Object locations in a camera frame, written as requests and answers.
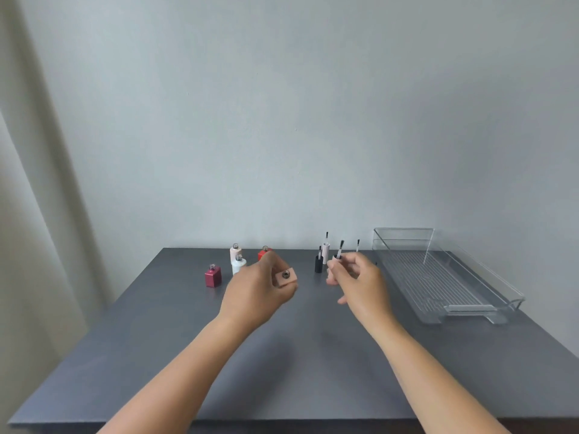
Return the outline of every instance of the clear plastic tray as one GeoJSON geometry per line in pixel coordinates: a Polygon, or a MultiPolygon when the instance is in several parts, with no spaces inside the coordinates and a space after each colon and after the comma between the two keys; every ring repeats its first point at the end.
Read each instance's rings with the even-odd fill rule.
{"type": "Polygon", "coordinates": [[[424,323],[481,315],[505,324],[525,299],[433,228],[376,228],[372,249],[424,323]]]}

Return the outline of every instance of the white wall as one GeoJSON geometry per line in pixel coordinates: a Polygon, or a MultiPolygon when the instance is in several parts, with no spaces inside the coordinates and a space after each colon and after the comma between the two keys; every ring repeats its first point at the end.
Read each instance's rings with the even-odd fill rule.
{"type": "Polygon", "coordinates": [[[112,298],[161,247],[443,226],[579,354],[579,0],[20,2],[112,298]]]}
{"type": "Polygon", "coordinates": [[[59,361],[46,331],[0,262],[0,433],[59,361]]]}

